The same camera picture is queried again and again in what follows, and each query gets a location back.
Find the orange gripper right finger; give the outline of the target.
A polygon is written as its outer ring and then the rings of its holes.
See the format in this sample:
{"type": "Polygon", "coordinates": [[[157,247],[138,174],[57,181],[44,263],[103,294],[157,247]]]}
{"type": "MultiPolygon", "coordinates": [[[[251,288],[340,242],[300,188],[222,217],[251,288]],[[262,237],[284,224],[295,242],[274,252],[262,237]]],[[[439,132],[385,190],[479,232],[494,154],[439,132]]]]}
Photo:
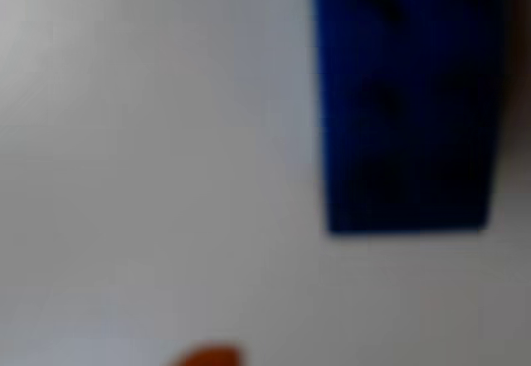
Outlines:
{"type": "Polygon", "coordinates": [[[514,92],[529,54],[530,0],[506,0],[506,90],[514,92]]]}

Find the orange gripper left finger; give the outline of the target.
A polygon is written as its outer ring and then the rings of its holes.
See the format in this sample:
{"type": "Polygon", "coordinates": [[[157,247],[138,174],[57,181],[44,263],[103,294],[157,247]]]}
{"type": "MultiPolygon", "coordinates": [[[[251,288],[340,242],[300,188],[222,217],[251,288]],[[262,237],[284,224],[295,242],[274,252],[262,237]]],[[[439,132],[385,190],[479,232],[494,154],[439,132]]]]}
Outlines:
{"type": "Polygon", "coordinates": [[[168,362],[170,366],[242,366],[244,353],[235,344],[207,343],[185,350],[168,362]]]}

